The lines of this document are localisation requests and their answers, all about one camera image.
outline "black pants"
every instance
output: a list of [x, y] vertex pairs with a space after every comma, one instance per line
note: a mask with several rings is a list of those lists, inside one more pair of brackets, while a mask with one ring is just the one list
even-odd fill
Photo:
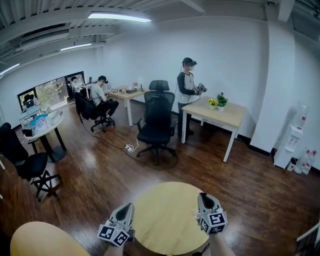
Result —
[[[178, 102], [178, 136], [182, 136], [182, 121], [184, 118], [184, 112], [182, 108], [186, 105], [189, 105], [190, 103], [179, 103]], [[187, 140], [189, 137], [189, 131], [190, 131], [190, 120], [191, 120], [191, 114], [186, 114], [186, 126], [185, 126], [185, 139]]]
[[116, 111], [118, 105], [118, 101], [113, 101], [112, 99], [109, 99], [107, 101], [101, 101], [99, 105], [96, 106], [96, 110], [101, 111], [103, 113], [107, 113], [107, 111], [109, 111], [109, 116], [112, 116]]

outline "water bottle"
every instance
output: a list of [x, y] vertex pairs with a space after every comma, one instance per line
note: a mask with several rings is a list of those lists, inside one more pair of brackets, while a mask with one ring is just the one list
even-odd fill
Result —
[[306, 151], [302, 152], [301, 156], [298, 159], [298, 162], [296, 163], [296, 166], [294, 167], [294, 171], [297, 174], [301, 174], [303, 171], [303, 168], [305, 168], [310, 156], [310, 150], [306, 148]]
[[308, 159], [307, 159], [307, 162], [306, 164], [302, 167], [302, 172], [305, 174], [305, 175], [308, 175], [309, 172], [310, 172], [310, 169], [312, 167], [312, 165], [314, 164], [315, 160], [316, 160], [316, 154], [318, 152], [316, 150], [313, 150], [312, 153], [309, 153], [308, 155]]

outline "headrest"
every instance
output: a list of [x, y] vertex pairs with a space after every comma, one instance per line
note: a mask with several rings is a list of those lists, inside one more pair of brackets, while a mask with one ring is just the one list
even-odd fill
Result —
[[0, 139], [3, 136], [6, 136], [8, 132], [11, 130], [11, 124], [8, 122], [5, 122], [1, 127], [0, 127]]
[[168, 81], [165, 80], [153, 80], [149, 85], [151, 91], [170, 91]]

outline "plastic container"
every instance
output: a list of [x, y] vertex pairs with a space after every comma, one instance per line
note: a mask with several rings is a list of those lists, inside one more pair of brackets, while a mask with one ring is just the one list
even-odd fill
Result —
[[305, 175], [309, 174], [312, 165], [315, 163], [317, 153], [316, 150], [313, 150], [312, 153], [309, 154], [306, 164], [302, 167], [302, 172]]
[[296, 113], [292, 120], [292, 125], [297, 129], [302, 129], [305, 125], [307, 115], [308, 115], [309, 107], [303, 104], [301, 101], [298, 101], [296, 104]]
[[296, 163], [296, 166], [293, 168], [293, 170], [297, 174], [302, 173], [303, 168], [309, 161], [309, 156], [310, 156], [310, 150], [306, 148], [305, 151], [302, 152], [302, 154], [300, 155], [298, 162]]

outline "cap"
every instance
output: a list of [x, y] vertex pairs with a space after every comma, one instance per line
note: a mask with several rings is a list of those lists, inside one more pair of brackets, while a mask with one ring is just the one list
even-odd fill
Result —
[[98, 78], [98, 81], [104, 80], [105, 82], [107, 81], [107, 78], [104, 75], [100, 75]]

